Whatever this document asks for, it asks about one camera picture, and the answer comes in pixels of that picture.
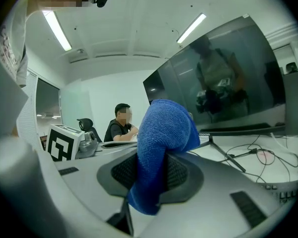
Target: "black office chair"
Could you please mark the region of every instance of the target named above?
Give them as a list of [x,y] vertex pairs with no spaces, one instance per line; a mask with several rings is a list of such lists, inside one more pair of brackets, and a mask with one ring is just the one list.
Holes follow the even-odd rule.
[[93,127],[93,121],[89,118],[82,118],[82,119],[77,119],[78,120],[78,124],[79,127],[82,131],[85,132],[89,132],[92,131],[95,135],[95,138],[97,139],[98,143],[102,143],[103,141],[101,141],[100,137],[97,134],[96,129]]

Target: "chair headrest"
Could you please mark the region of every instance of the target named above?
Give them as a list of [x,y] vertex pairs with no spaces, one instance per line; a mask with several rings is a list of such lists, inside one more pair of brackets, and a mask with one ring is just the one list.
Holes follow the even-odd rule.
[[93,127],[93,121],[89,118],[77,119],[81,130],[86,131]]

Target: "mesh panel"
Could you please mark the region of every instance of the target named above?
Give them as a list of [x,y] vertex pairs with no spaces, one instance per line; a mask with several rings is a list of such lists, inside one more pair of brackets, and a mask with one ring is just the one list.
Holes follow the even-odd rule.
[[179,161],[166,155],[165,157],[165,188],[172,190],[183,184],[188,178],[188,169]]
[[114,166],[111,175],[127,189],[131,189],[137,179],[137,154]]

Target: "keyboard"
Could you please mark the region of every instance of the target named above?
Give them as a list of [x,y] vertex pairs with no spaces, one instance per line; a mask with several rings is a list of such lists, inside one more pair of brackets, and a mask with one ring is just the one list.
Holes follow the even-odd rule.
[[298,196],[298,180],[278,183],[258,183],[263,189],[271,192],[272,196],[285,204],[296,200]]

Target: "white box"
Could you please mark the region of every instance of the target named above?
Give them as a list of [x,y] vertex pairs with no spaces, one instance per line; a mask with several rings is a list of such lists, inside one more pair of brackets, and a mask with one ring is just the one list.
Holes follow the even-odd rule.
[[63,124],[50,124],[46,151],[53,161],[74,160],[85,132]]

